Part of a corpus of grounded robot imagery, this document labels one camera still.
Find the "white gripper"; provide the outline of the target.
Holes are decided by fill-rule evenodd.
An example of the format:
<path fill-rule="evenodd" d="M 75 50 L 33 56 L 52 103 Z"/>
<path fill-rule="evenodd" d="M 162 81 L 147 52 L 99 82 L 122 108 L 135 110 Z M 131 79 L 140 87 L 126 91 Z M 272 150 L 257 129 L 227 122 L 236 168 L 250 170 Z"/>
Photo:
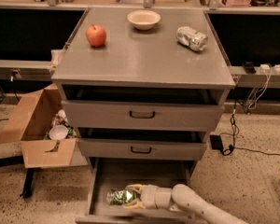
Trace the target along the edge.
<path fill-rule="evenodd" d="M 132 190 L 139 195 L 141 195 L 141 201 L 134 200 L 131 203 L 126 203 L 123 205 L 125 209 L 156 209 L 156 192 L 158 190 L 157 186 L 142 184 L 131 184 L 126 187 L 128 190 Z"/>

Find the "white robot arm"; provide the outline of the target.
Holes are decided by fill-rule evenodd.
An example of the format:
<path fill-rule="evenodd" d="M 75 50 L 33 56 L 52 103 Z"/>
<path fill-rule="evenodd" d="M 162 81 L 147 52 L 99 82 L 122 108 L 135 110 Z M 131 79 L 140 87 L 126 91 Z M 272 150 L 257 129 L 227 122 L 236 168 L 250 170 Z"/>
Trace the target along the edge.
<path fill-rule="evenodd" d="M 172 188 L 132 184 L 126 189 L 139 195 L 136 200 L 124 205 L 127 209 L 165 209 L 171 212 L 194 213 L 208 224 L 249 224 L 208 203 L 184 184 L 177 184 Z"/>

